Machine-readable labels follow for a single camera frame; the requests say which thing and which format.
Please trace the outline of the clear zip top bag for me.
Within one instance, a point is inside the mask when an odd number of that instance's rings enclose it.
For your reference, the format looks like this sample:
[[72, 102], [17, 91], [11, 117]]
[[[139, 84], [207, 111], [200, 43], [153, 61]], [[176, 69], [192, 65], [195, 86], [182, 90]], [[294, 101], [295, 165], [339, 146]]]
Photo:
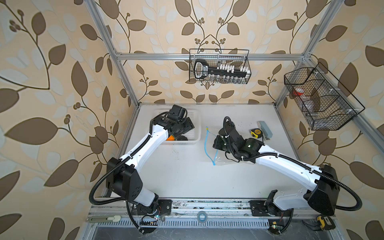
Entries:
[[214, 166], [223, 166], [232, 163], [240, 163], [245, 159], [248, 159], [252, 155], [252, 150], [254, 144], [252, 140], [245, 139], [245, 145], [241, 148], [241, 156], [233, 156], [231, 153], [226, 153], [224, 151], [216, 150], [213, 148], [214, 140], [219, 134], [217, 128], [206, 128], [206, 137], [204, 140], [204, 151], [206, 156], [211, 160]]

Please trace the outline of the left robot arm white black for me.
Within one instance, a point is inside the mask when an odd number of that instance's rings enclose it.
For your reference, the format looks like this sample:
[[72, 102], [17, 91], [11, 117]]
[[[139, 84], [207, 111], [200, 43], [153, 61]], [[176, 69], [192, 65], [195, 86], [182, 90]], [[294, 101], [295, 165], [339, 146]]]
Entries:
[[[153, 211], [158, 205], [158, 195], [144, 187], [139, 175], [142, 167], [154, 151], [170, 136], [178, 138], [195, 128], [188, 117], [188, 111], [173, 105], [169, 111], [162, 112], [150, 120], [149, 132], [127, 153], [119, 158], [111, 158], [107, 163], [107, 172], [95, 183], [90, 191], [92, 205], [106, 205], [126, 201], [142, 205]], [[117, 198], [98, 201], [95, 199], [97, 188], [106, 182], [106, 187], [117, 194]]]

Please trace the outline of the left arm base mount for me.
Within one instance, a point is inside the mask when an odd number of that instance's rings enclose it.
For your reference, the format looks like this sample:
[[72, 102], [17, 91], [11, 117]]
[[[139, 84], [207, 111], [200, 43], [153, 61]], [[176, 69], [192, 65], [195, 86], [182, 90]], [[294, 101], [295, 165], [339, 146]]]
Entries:
[[172, 203], [173, 201], [170, 199], [160, 199], [155, 200], [149, 207], [144, 206], [142, 204], [133, 205], [133, 214], [138, 216], [144, 216], [144, 215], [170, 215], [172, 210]]

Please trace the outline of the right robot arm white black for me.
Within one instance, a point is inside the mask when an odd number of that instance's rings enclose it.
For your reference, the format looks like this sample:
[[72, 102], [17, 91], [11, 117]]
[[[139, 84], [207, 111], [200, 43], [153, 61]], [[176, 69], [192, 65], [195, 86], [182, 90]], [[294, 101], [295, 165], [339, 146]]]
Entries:
[[337, 178], [331, 166], [313, 166], [286, 156], [255, 138], [244, 139], [230, 117], [225, 117], [213, 144], [214, 149], [231, 154], [236, 163], [269, 167], [301, 184], [292, 191], [272, 190], [262, 211], [277, 216], [284, 211], [311, 208], [332, 216], [336, 210], [354, 212], [362, 208], [359, 195]]

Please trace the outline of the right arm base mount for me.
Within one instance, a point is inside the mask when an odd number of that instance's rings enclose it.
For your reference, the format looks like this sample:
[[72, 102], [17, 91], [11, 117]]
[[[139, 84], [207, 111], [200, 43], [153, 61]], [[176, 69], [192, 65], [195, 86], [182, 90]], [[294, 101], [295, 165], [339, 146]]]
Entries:
[[249, 201], [253, 217], [289, 217], [291, 210], [280, 210], [272, 202], [265, 200]]

